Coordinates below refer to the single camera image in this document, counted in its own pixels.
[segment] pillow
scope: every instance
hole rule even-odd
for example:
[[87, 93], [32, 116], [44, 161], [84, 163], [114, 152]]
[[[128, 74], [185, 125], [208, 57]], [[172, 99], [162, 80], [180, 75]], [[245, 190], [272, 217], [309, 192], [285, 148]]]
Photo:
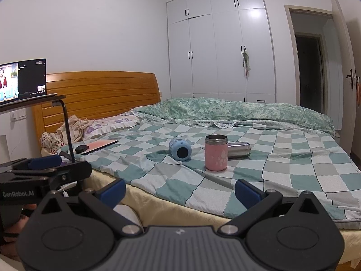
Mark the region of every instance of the pillow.
[[84, 132], [83, 140], [98, 138], [106, 133], [127, 129], [139, 124], [140, 120], [134, 115], [120, 114], [108, 118], [95, 120]]

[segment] black mouse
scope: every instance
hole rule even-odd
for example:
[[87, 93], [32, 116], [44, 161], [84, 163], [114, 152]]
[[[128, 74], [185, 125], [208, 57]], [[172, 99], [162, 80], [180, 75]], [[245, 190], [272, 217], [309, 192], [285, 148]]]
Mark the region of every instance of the black mouse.
[[76, 148], [75, 148], [75, 153], [82, 153], [82, 152], [85, 152], [87, 149], [89, 149], [89, 146], [88, 145], [78, 145]]

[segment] black handle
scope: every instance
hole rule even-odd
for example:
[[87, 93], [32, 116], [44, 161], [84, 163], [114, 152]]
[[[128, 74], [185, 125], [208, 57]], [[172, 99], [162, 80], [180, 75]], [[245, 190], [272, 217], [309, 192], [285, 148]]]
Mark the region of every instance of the black handle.
[[346, 78], [351, 77], [351, 89], [353, 89], [353, 76], [352, 76], [352, 69], [351, 69], [351, 75], [347, 75]]

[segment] laptop screen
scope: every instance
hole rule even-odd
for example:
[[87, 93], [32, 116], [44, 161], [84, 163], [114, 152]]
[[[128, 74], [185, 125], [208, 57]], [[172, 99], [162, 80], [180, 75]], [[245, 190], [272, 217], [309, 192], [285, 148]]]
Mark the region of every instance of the laptop screen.
[[45, 59], [0, 65], [0, 104], [46, 95]]

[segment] video on screen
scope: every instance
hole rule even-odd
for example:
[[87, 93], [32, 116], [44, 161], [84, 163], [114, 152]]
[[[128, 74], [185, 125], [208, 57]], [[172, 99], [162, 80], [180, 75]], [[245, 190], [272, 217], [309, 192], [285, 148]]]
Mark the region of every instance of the video on screen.
[[0, 102], [18, 98], [18, 63], [0, 65]]

